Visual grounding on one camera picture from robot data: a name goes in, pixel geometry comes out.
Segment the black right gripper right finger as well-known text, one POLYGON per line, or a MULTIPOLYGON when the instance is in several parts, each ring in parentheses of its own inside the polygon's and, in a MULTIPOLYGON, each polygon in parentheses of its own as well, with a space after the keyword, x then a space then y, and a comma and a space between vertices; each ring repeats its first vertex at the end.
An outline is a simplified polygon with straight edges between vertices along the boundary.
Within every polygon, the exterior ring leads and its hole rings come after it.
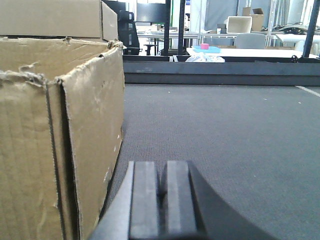
POLYGON ((187 161, 164 170, 164 232, 175 240, 273 240, 232 208, 187 161))

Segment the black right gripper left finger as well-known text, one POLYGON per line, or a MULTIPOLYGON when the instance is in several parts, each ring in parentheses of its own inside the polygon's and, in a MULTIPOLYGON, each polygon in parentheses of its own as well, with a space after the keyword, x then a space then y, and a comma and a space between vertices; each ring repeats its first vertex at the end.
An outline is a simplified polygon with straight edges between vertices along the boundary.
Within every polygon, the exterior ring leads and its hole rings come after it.
POLYGON ((130 161, 122 184, 91 240, 157 238, 159 208, 157 175, 152 161, 130 161))

